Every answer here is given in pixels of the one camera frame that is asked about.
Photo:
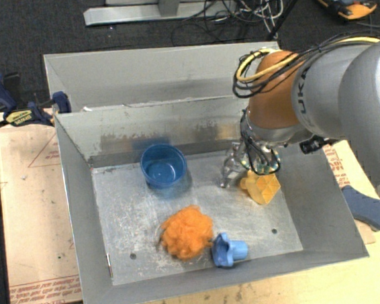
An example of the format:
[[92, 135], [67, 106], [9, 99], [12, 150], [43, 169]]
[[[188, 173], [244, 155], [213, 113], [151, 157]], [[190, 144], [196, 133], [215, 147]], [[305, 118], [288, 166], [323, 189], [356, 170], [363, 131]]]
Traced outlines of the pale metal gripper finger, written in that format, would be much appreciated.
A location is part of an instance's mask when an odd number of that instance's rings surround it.
[[221, 188], [227, 188], [230, 181], [231, 181], [231, 178], [230, 178], [230, 168], [228, 166], [224, 166], [222, 169], [221, 169], [221, 177], [220, 177], [220, 186]]
[[228, 179], [230, 182], [234, 182], [244, 173], [244, 167], [229, 168]]

